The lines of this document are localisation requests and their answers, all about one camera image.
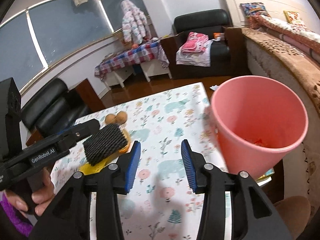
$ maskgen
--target bucket rim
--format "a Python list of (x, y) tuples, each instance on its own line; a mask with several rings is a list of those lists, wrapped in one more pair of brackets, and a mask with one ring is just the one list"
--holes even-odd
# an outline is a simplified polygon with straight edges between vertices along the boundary
[[(282, 148), (267, 148), (267, 147), (262, 147), (262, 146), (258, 146), (258, 145), (255, 145), (253, 143), (250, 143), (248, 141), (246, 141), (245, 139), (242, 139), (240, 136), (236, 135), (234, 132), (232, 132), (221, 120), (221, 118), (218, 116), (218, 113), (217, 113), (217, 109), (216, 107), (214, 106), (214, 101), (215, 101), (215, 98), (216, 98), (216, 95), (217, 95), (217, 92), (219, 91), (219, 89), (221, 87), (223, 87), (225, 84), (235, 80), (235, 79), (243, 79), (243, 78), (261, 78), (261, 79), (267, 79), (267, 80), (270, 80), (270, 81), (273, 81), (273, 82), (276, 82), (278, 83), (279, 85), (282, 85), (283, 87), (287, 88), (289, 91), (291, 91), (295, 97), (298, 99), (298, 101), (300, 102), (301, 106), (302, 106), (302, 109), (303, 109), (303, 112), (304, 112), (304, 115), (305, 115), (305, 120), (306, 120), (306, 124), (305, 124), (305, 127), (304, 127), (304, 130), (301, 134), (301, 136), (296, 140), (296, 142), (294, 142), (293, 144), (290, 144), (286, 147), (282, 147)], [(295, 149), (305, 138), (307, 132), (308, 132), (308, 127), (309, 127), (309, 118), (308, 118), (308, 112), (306, 110), (306, 107), (304, 106), (302, 100), (300, 99), (300, 97), (291, 89), (289, 88), (288, 86), (284, 85), (283, 83), (275, 80), (275, 79), (272, 79), (272, 78), (268, 78), (268, 77), (263, 77), (263, 76), (255, 76), (255, 75), (250, 75), (250, 76), (240, 76), (240, 77), (235, 77), (235, 78), (231, 78), (225, 82), (223, 82), (219, 87), (218, 89), (213, 93), (212, 97), (211, 97), (211, 109), (213, 111), (213, 116), (214, 116), (214, 119), (216, 119), (218, 121), (218, 123), (220, 124), (219, 126), (222, 127), (222, 129), (226, 130), (233, 141), (236, 141), (236, 142), (240, 142), (240, 143), (243, 143), (245, 144), (247, 147), (253, 149), (253, 150), (259, 150), (259, 151), (262, 151), (262, 152), (268, 152), (268, 153), (280, 153), (280, 152), (286, 152), (288, 150), (293, 150)]]

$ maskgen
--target black leather sofa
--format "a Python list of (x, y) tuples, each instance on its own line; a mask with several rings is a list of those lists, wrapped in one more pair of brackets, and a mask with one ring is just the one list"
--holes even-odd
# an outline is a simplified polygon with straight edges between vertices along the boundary
[(21, 109), (21, 119), (29, 131), (45, 138), (74, 125), (77, 118), (91, 114), (75, 90), (68, 90), (59, 78), (44, 85)]
[(187, 41), (190, 32), (203, 33), (213, 39), (214, 33), (224, 33), (231, 27), (231, 20), (223, 9), (214, 9), (181, 15), (175, 18), (176, 36), (161, 41), (170, 62), (169, 69), (174, 79), (203, 78), (211, 76), (237, 76), (231, 64), (231, 52), (227, 41), (213, 42), (211, 45), (211, 66), (177, 65), (176, 52)]

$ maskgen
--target bucket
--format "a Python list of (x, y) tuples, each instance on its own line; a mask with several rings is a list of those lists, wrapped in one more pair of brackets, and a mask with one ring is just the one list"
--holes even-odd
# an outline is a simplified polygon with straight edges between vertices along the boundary
[(307, 111), (284, 84), (241, 76), (219, 86), (211, 98), (212, 121), (230, 173), (258, 179), (295, 149), (308, 130)]

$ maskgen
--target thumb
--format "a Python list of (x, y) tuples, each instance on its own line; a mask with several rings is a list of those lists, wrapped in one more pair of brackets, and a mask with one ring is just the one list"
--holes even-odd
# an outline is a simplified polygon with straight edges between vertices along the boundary
[(28, 211), (27, 204), (15, 193), (13, 193), (11, 190), (5, 190), (4, 195), (8, 199), (8, 202), (17, 210), (21, 211)]

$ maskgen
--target wooden headboard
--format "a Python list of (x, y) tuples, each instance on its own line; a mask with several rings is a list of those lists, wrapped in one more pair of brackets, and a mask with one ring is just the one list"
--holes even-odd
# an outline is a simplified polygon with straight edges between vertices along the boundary
[(266, 6), (266, 10), (273, 18), (278, 18), (283, 21), (287, 21), (283, 10), (299, 12), (305, 25), (311, 28), (311, 21), (308, 14), (305, 12), (303, 5), (296, 3), (292, 0), (226, 0), (230, 16), (232, 18), (233, 26), (235, 27), (249, 27), (249, 22), (245, 16), (243, 10), (240, 7), (240, 3), (248, 2), (262, 2)]

